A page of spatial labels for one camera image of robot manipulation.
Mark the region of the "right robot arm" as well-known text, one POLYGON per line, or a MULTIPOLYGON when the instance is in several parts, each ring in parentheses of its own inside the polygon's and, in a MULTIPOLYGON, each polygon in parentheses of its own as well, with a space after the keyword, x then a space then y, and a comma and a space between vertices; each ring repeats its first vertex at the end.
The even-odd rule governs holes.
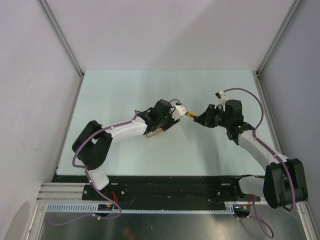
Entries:
POLYGON ((207 128, 226 129, 229 140, 246 150, 263 168, 264 177, 242 175, 236 177, 230 188, 231 196, 242 201, 249 195, 264 198, 273 209, 294 206, 308 199, 308 189, 303 163, 271 148, 244 121, 241 101, 227 100, 224 106, 209 104, 204 113, 194 121, 207 128))

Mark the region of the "yellow utility knife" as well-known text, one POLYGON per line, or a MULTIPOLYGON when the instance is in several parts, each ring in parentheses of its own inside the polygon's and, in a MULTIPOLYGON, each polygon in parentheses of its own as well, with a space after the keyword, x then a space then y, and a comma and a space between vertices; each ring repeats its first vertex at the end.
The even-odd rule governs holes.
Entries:
POLYGON ((192 112, 187 112, 186 116, 189 117, 189 118, 192 118, 192 119, 196 119, 198 117, 197 114, 192 113, 192 112))

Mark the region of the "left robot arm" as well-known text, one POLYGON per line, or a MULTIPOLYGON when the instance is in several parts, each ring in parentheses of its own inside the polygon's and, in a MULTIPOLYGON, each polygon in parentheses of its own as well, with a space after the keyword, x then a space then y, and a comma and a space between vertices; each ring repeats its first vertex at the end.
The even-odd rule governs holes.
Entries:
POLYGON ((93 185, 93 194, 100 200, 110 196, 110 183, 104 169, 110 147, 115 143, 136 136, 151 136, 165 132, 179 123, 187 108, 179 100, 160 99, 153 107, 134 111, 132 119, 103 127, 90 121, 74 141, 72 165, 82 168, 93 185))

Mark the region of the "brown cardboard express box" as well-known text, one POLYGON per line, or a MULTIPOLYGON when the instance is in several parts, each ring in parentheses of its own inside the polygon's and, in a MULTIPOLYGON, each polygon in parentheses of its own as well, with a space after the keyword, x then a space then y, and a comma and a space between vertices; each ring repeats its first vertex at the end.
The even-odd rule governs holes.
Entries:
POLYGON ((160 134, 160 133, 162 133, 162 132, 163 132, 163 130, 162 130, 161 128, 158 128, 158 129, 155 130, 155 131, 152 131, 152 132, 147 133, 147 134, 146 134, 146 137, 147 137, 147 138, 152 138, 152 137, 154 137, 155 135, 160 134))

